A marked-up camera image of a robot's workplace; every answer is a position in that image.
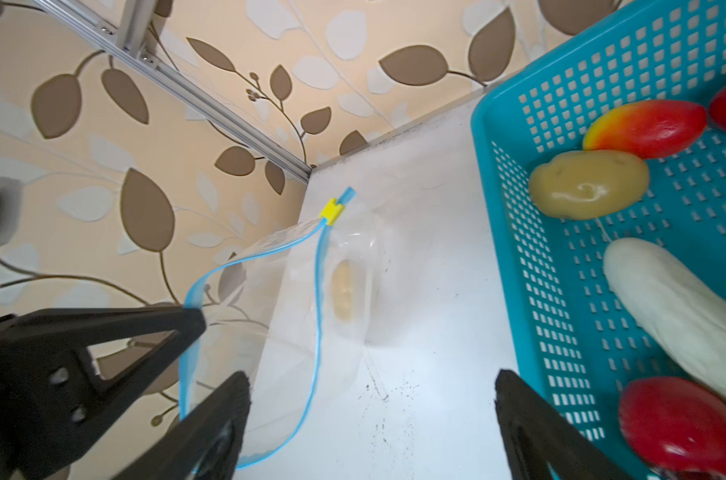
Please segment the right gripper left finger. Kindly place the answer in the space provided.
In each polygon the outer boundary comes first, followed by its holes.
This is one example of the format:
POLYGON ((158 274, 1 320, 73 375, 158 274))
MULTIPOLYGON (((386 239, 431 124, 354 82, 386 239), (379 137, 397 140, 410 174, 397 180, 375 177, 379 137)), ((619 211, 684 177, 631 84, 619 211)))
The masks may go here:
POLYGON ((233 373, 118 479, 231 479, 251 406, 244 372, 233 373))

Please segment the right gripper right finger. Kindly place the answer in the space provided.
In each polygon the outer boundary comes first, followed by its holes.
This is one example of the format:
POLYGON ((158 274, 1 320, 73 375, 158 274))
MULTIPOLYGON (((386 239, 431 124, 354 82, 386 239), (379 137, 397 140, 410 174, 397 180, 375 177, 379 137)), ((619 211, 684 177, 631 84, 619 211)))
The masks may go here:
POLYGON ((514 479, 628 479, 515 372, 496 381, 496 413, 514 479))

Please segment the white radish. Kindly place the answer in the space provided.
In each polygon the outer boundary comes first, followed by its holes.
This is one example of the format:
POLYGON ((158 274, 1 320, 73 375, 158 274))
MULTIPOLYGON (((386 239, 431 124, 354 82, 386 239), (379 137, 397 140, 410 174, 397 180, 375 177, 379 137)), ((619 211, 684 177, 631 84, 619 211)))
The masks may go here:
POLYGON ((726 301, 669 251, 638 238, 611 242, 603 271, 645 332, 726 400, 726 301))

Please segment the yellow potato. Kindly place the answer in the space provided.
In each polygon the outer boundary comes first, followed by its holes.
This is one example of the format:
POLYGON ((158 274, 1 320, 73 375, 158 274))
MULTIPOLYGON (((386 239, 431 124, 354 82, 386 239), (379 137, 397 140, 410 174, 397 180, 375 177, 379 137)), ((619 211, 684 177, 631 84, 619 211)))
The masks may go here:
POLYGON ((624 210, 645 195, 650 169, 639 157, 615 150, 570 151, 536 167, 529 195, 551 218, 590 220, 624 210))
POLYGON ((331 278, 332 304, 339 320, 351 321, 354 314, 353 267, 345 259, 337 264, 331 278))

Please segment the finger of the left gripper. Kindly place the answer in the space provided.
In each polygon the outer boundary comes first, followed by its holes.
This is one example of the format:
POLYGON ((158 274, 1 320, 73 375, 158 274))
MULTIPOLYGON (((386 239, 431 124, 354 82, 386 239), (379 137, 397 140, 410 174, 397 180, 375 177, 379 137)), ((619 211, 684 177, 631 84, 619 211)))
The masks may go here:
POLYGON ((83 457, 205 331, 197 309, 45 309, 0 317, 0 479, 45 479, 83 457), (162 339, 104 379, 92 345, 162 339))

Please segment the clear zip top bag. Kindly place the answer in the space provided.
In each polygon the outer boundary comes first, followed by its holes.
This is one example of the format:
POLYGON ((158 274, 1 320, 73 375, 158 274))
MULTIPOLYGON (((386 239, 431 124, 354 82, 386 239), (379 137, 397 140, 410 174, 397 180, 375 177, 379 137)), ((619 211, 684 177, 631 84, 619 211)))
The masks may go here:
POLYGON ((203 314, 206 329, 179 361, 179 415, 244 372, 251 408, 239 469, 277 454, 354 381, 380 276, 380 227, 349 188, 315 219, 260 239, 190 287, 184 306, 203 314), (332 304, 332 272, 345 259, 353 267, 351 321, 339 320, 332 304))

